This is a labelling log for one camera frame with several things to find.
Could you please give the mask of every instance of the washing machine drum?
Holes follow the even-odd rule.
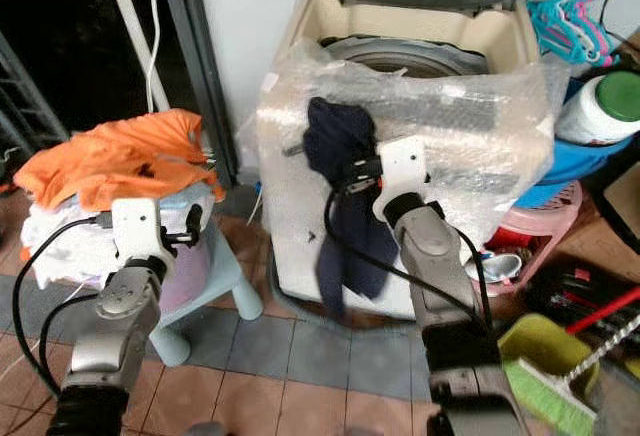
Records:
[[[412,78],[441,78],[488,74],[487,62],[478,53],[450,44],[393,38],[349,37],[326,49],[335,59],[364,64],[381,72],[404,71]]]

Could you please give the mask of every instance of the orange cloth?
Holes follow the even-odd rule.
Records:
[[[40,151],[14,181],[47,209],[78,194],[82,208],[107,211],[117,198],[163,198],[198,181],[216,192],[216,173],[191,164],[206,162],[201,128],[200,116],[181,109],[100,124]]]

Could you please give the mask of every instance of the green broom bristles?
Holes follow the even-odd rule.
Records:
[[[566,434],[593,433],[596,413],[556,382],[522,359],[503,364],[513,394],[519,403],[540,419]]]

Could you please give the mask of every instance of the dark blue cloth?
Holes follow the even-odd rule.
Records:
[[[352,163],[375,155],[375,125],[363,108],[332,104],[322,98],[309,102],[308,116],[303,144],[309,166],[339,191]],[[351,245],[392,265],[398,247],[388,226],[373,215],[372,205],[378,194],[376,186],[340,194],[331,222]],[[343,286],[372,299],[382,292],[387,272],[362,261],[327,236],[316,263],[316,277],[327,311],[341,319],[345,312]]]

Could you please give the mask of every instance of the bubble wrap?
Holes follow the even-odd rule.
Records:
[[[481,246],[550,168],[553,124],[567,81],[566,68],[543,64],[505,75],[413,79],[333,60],[311,41],[297,43],[265,78],[254,121],[282,289],[319,299],[314,265],[325,237],[329,186],[308,168],[304,153],[284,154],[302,142],[312,97],[363,106],[379,141],[420,135],[431,175],[428,200],[437,200],[447,221]],[[241,141],[251,146],[250,132],[244,133]],[[398,278],[389,278],[379,301],[353,294],[345,299],[388,314],[413,314],[408,286]]]

